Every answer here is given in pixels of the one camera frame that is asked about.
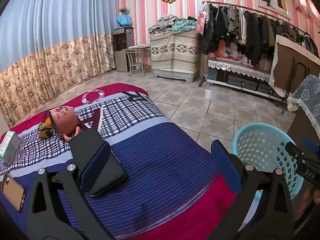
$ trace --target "silver lace tablecloth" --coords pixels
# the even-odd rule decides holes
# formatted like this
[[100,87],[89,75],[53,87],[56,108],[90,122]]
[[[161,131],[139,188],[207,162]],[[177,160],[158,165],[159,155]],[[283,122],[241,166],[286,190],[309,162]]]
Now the silver lace tablecloth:
[[233,72],[233,73],[247,75],[249,77],[257,78],[266,82],[268,82],[270,78],[270,74],[263,73],[259,70],[254,70],[250,67],[240,66],[232,63],[209,59],[208,65],[211,68],[222,69],[222,70]]
[[306,76],[287,103],[290,112],[299,107],[304,110],[320,139],[320,79],[311,74]]

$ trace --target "silver screw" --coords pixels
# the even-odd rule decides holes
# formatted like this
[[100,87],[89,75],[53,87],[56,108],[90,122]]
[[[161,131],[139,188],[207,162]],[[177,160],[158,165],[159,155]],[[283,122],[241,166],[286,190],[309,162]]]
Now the silver screw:
[[41,169],[38,170],[38,173],[39,173],[40,175],[44,174],[44,172],[45,172],[45,169],[44,169],[44,168],[41,168]]
[[253,171],[254,167],[253,167],[251,164],[247,164],[247,165],[245,166],[245,169],[246,169],[247,171]]
[[68,171],[73,171],[75,168],[76,166],[74,164],[70,164],[67,169]]
[[276,174],[278,174],[278,175],[282,175],[282,171],[281,171],[281,169],[276,169]]

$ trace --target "small side table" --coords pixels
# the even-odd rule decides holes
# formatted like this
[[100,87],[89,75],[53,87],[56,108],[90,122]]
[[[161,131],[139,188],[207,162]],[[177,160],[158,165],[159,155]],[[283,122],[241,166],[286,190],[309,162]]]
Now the small side table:
[[132,48],[132,49],[123,49],[123,50],[125,51],[125,53],[128,55],[128,58],[129,58],[129,65],[130,65],[129,76],[131,76],[132,75],[132,71],[135,70],[135,69],[132,69],[132,67],[137,67],[137,66],[141,66],[143,75],[145,76],[146,74],[144,73],[144,63],[143,62],[134,63],[132,55],[135,56],[136,53],[140,53],[141,52],[141,57],[142,57],[142,60],[143,60],[145,52],[147,52],[150,49],[149,48]]

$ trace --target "beige patterned cloth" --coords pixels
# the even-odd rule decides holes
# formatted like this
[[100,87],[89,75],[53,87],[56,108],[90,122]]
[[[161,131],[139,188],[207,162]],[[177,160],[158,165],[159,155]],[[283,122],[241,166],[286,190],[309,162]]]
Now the beige patterned cloth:
[[114,68],[112,33],[38,50],[0,72],[0,112],[12,127],[57,93]]
[[150,33],[152,69],[179,68],[196,73],[199,46],[195,30],[174,34],[171,29]]

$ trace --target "laundry basket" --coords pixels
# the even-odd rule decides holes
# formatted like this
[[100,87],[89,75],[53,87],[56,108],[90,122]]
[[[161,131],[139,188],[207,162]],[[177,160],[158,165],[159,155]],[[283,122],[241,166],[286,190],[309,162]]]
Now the laundry basket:
[[[242,127],[232,143],[232,153],[242,163],[252,164],[258,171],[273,172],[279,168],[285,176],[291,199],[301,189],[303,177],[297,174],[295,158],[285,150],[288,142],[294,141],[280,129],[266,123],[251,123]],[[260,200],[257,191],[256,200]]]

